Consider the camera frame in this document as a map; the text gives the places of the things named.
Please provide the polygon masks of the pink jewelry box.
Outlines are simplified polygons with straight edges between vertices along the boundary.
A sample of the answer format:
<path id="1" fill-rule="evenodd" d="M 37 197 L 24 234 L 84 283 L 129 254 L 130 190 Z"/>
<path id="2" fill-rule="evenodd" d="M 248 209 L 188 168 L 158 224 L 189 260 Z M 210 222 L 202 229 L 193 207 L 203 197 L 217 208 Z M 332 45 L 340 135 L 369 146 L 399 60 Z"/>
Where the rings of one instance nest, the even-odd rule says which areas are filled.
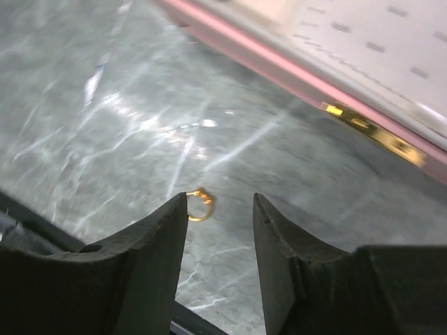
<path id="1" fill-rule="evenodd" d="M 189 1 L 184 32 L 446 180 L 445 1 Z"/>

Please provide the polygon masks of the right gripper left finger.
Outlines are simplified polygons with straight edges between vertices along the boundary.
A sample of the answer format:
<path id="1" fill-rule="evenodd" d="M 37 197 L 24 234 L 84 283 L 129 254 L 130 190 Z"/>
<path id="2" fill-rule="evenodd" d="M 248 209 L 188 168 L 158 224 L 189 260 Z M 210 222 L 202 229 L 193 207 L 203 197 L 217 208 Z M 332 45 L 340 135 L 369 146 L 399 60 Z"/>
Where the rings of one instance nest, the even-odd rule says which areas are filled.
<path id="1" fill-rule="evenodd" d="M 186 231 L 179 193 L 83 245 L 1 195 L 2 334 L 168 334 Z"/>

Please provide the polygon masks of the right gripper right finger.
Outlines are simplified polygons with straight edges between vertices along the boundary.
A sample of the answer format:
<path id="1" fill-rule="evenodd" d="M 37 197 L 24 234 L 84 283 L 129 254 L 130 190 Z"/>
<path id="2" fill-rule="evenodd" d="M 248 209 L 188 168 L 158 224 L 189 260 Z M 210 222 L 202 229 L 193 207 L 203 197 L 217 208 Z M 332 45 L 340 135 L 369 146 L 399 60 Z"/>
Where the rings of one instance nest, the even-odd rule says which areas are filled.
<path id="1" fill-rule="evenodd" d="M 254 195 L 268 334 L 445 334 L 446 247 L 361 246 L 348 253 Z"/>

